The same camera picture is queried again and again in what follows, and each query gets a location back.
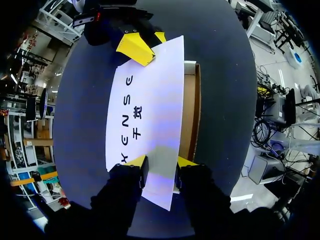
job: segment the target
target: poster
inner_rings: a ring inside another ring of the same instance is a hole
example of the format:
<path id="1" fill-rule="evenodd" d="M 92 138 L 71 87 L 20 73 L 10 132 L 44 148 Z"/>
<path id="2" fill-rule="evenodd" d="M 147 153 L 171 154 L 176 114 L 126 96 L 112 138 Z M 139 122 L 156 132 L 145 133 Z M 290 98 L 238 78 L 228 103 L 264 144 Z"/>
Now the poster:
<path id="1" fill-rule="evenodd" d="M 134 60 L 114 74 L 105 134 L 105 166 L 146 154 L 142 196 L 170 211 L 180 146 L 184 99 L 184 37 L 152 49 L 146 67 Z"/>

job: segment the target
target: round table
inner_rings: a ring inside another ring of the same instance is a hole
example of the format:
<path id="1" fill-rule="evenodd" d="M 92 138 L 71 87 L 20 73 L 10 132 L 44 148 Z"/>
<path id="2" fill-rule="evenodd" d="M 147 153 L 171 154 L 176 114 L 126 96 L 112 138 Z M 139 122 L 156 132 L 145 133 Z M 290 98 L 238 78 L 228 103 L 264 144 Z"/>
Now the round table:
<path id="1" fill-rule="evenodd" d="M 237 183 L 250 143 L 256 106 L 256 68 L 245 30 L 225 0 L 139 0 L 167 40 L 184 35 L 185 60 L 201 67 L 201 119 L 195 162 L 212 169 L 226 195 Z M 54 157 L 70 201 L 90 208 L 106 184 L 105 134 L 117 66 L 127 61 L 106 43 L 82 37 L 60 83 L 53 124 Z M 174 238 L 194 234 L 184 201 L 173 195 L 171 211 L 141 198 L 130 236 Z"/>

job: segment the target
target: white shelf rack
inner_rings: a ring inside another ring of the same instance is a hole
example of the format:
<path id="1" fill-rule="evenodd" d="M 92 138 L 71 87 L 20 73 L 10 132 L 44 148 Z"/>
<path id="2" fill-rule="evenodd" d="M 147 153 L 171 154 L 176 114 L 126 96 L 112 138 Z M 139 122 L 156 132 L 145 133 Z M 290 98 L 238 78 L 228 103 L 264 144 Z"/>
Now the white shelf rack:
<path id="1" fill-rule="evenodd" d="M 11 158 L 14 163 L 14 167 L 17 169 L 18 168 L 17 162 L 16 162 L 14 150 L 12 148 L 12 142 L 11 142 L 11 136 L 10 136 L 10 115 L 6 116 L 6 125 L 8 127 L 8 139 L 9 139 L 9 145 L 10 145 Z"/>

